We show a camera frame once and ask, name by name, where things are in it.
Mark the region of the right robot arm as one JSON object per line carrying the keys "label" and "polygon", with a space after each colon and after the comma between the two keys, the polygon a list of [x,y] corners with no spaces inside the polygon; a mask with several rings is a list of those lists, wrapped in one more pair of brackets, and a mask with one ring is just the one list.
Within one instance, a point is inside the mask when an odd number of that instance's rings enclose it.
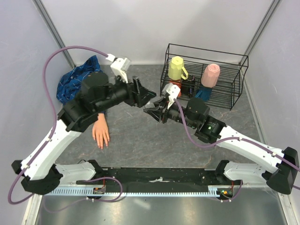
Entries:
{"label": "right robot arm", "polygon": [[298,152],[287,147],[280,149],[251,139],[224,122],[209,115],[210,108],[200,98],[191,98],[186,107],[178,101],[173,104],[167,98],[154,102],[154,107],[143,110],[161,123],[168,119],[183,124],[184,128],[195,129],[194,135],[204,143],[202,148],[219,146],[242,155],[252,161],[238,164],[222,160],[215,170],[219,184],[242,180],[263,183],[271,189],[289,195],[294,188],[300,170]]}

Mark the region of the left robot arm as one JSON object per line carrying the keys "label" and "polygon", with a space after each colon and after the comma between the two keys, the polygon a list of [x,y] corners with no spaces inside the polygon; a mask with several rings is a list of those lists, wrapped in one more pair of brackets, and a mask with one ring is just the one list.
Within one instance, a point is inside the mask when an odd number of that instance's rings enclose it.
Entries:
{"label": "left robot arm", "polygon": [[98,119],[100,112],[122,102],[129,106],[143,107],[156,93],[143,87],[134,76],[130,82],[115,77],[115,84],[108,81],[103,72],[93,72],[81,83],[75,98],[60,110],[49,137],[46,137],[24,160],[12,163],[15,173],[23,176],[25,191],[38,195],[52,192],[59,185],[72,182],[99,184],[103,169],[95,160],[82,164],[59,165],[57,158],[66,147]]}

